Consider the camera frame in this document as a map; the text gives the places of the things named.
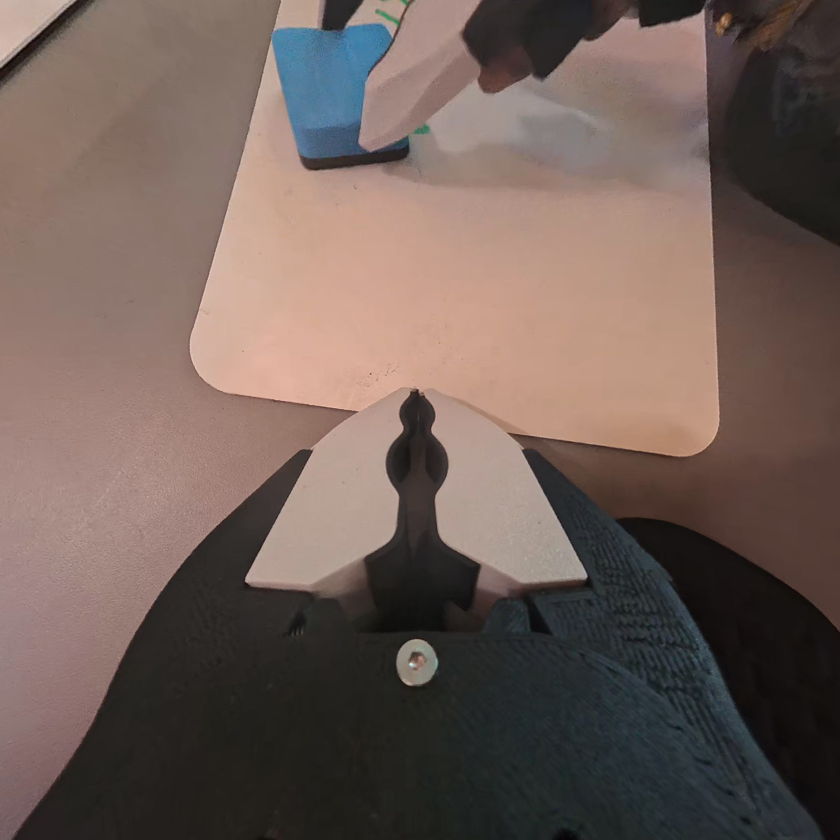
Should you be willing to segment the white table sign stand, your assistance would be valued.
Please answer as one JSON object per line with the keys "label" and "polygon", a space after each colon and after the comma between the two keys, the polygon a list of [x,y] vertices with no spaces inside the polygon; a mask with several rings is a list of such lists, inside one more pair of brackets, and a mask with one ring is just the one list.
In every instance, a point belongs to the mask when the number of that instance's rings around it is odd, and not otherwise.
{"label": "white table sign stand", "polygon": [[81,1],[1,1],[1,70]]}

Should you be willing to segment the person's right hand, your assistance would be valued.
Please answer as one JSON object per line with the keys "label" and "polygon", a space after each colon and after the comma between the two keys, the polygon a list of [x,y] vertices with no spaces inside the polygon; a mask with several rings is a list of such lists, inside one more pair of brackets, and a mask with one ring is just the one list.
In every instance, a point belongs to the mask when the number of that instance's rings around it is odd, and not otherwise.
{"label": "person's right hand", "polygon": [[480,2],[462,33],[479,64],[479,89],[492,95],[529,77],[544,80],[580,42],[603,37],[638,7],[632,1]]}

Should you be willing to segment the dark rounded object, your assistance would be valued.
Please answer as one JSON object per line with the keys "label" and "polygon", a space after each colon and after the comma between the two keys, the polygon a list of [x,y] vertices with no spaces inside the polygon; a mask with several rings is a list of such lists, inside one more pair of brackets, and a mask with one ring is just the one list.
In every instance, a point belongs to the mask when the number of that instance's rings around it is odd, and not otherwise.
{"label": "dark rounded object", "polygon": [[756,742],[823,836],[838,839],[838,630],[799,592],[698,532],[618,523],[667,571]]}

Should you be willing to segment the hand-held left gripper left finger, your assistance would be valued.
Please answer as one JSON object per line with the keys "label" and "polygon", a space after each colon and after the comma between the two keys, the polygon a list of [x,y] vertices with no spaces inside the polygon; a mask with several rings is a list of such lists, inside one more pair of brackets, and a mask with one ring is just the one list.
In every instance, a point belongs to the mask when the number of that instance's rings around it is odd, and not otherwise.
{"label": "hand-held left gripper left finger", "polygon": [[387,456],[404,431],[395,391],[318,441],[247,573],[248,586],[329,598],[371,612],[364,560],[395,536],[400,498]]}

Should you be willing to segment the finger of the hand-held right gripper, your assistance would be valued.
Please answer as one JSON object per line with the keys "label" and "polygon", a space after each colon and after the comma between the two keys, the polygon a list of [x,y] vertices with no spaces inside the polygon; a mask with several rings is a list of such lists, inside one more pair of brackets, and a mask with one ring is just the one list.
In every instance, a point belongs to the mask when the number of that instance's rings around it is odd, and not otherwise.
{"label": "finger of the hand-held right gripper", "polygon": [[395,3],[390,1],[320,1],[319,28],[339,31],[349,25],[382,24],[395,29]]}
{"label": "finger of the hand-held right gripper", "polygon": [[389,147],[423,126],[477,80],[464,29],[479,1],[413,1],[365,82],[359,145]]}

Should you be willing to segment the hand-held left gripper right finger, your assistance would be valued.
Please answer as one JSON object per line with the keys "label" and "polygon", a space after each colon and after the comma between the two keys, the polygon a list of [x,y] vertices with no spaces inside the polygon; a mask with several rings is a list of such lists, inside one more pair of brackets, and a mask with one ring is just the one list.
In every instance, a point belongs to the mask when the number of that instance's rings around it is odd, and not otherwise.
{"label": "hand-held left gripper right finger", "polygon": [[430,433],[446,456],[435,495],[437,536],[468,561],[460,610],[488,612],[502,598],[585,585],[585,567],[522,446],[453,397],[423,396],[434,413]]}

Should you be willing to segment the blue whiteboard eraser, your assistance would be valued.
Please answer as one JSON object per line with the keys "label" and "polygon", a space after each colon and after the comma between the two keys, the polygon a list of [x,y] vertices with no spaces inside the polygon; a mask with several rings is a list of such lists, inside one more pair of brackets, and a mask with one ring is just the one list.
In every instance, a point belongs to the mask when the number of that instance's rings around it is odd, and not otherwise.
{"label": "blue whiteboard eraser", "polygon": [[359,143],[364,86],[391,39],[382,24],[342,30],[284,27],[272,34],[277,75],[305,169],[377,165],[408,156],[407,137],[375,151]]}

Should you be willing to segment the white whiteboard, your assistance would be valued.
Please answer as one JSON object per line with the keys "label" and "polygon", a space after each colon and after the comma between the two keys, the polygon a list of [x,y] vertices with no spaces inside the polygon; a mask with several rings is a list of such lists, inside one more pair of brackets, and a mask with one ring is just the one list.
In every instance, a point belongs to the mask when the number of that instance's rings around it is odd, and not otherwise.
{"label": "white whiteboard", "polygon": [[307,171],[272,55],[190,338],[220,392],[435,389],[508,432],[686,457],[719,426],[703,15],[465,89],[402,161]]}

